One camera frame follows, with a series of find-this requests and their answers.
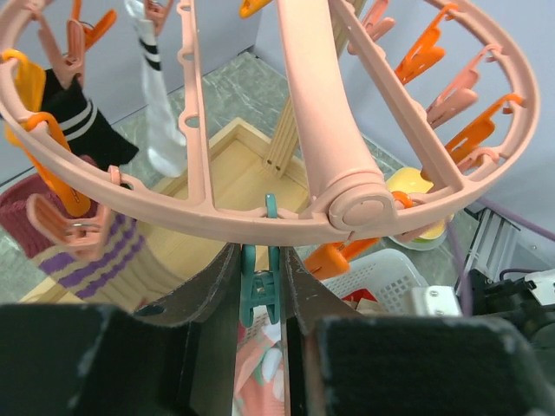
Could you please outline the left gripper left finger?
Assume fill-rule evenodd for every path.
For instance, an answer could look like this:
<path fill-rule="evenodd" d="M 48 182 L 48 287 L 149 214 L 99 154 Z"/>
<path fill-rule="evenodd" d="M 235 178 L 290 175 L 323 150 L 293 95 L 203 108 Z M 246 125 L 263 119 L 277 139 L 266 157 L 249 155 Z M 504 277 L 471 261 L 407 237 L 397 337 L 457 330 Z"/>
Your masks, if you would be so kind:
<path fill-rule="evenodd" d="M 231 410 L 241 248 L 135 313 L 1 307 L 4 415 L 221 415 Z"/>

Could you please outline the white plastic basket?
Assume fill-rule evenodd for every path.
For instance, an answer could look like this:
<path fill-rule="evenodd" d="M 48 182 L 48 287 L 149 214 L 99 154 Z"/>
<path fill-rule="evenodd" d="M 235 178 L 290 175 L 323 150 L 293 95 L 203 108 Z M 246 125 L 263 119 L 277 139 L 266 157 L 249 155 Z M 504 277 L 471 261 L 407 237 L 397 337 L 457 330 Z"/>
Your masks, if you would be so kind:
<path fill-rule="evenodd" d="M 383 249 L 360 257 L 347 273 L 323 280 L 335 296 L 345 298 L 357 291 L 369 292 L 389 313 L 405 315 L 406 295 L 413 288 L 428 286 L 410 259 L 395 249 Z"/>

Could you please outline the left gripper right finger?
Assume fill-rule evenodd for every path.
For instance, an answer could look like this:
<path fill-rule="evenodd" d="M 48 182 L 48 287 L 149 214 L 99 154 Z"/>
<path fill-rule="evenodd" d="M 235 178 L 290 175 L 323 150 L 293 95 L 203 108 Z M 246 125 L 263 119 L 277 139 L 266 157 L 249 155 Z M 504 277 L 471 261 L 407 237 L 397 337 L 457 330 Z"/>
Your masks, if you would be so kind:
<path fill-rule="evenodd" d="M 497 317 L 364 316 L 285 247 L 284 410 L 289 415 L 543 415 L 532 345 Z"/>

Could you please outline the beige purple striped sock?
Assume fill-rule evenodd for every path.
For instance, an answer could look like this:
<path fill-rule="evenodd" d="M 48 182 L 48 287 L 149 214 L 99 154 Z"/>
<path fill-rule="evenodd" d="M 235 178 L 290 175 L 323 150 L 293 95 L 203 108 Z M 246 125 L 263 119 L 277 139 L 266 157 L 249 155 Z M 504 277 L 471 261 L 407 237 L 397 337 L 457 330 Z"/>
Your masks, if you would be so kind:
<path fill-rule="evenodd" d="M 73 218 L 39 174 L 2 194 L 1 226 L 39 270 L 84 302 L 135 311 L 183 282 L 150 250 L 136 219 L 95 201 Z"/>

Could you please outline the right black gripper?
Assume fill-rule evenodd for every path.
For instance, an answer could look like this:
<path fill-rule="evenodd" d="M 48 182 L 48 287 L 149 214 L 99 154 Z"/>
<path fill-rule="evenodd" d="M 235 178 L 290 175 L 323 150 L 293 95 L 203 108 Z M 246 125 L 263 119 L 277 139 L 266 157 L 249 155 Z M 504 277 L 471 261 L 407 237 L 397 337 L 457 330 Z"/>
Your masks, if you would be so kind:
<path fill-rule="evenodd" d="M 491 329 L 506 347 L 554 345 L 554 285 L 530 277 L 493 281 L 470 270 L 455 284 L 465 315 Z"/>

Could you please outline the pink round clip hanger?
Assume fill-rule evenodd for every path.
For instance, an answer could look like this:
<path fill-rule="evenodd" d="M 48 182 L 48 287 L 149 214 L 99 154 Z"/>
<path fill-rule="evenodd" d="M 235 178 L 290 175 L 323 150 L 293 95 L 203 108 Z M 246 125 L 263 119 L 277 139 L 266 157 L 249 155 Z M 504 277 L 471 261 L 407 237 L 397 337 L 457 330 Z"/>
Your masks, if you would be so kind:
<path fill-rule="evenodd" d="M 237 243 L 241 247 L 300 246 L 404 237 L 472 203 L 497 181 L 529 144 L 539 117 L 539 88 L 527 59 L 493 20 L 467 1 L 439 1 L 440 17 L 465 26 L 490 50 L 512 92 L 495 103 L 513 122 L 495 147 L 481 147 L 490 112 L 483 113 L 444 146 L 435 127 L 459 112 L 452 96 L 425 109 L 406 89 L 406 80 L 430 65 L 426 50 L 412 49 L 399 69 L 358 20 L 347 1 L 281 1 L 277 5 L 287 80 L 297 135 L 304 157 L 310 202 L 295 213 L 260 207 L 250 211 L 214 203 L 210 151 L 199 72 L 195 7 L 179 3 L 183 23 L 178 54 L 186 81 L 179 119 L 187 140 L 188 196 L 171 198 L 146 188 L 115 169 L 102 171 L 73 155 L 54 117 L 26 108 L 16 91 L 15 68 L 1 67 L 1 113 L 36 162 L 46 183 L 78 218 L 95 201 L 113 211 L 168 230 Z M 332 26 L 339 23 L 416 152 L 432 189 L 396 201 L 350 112 L 336 59 Z"/>

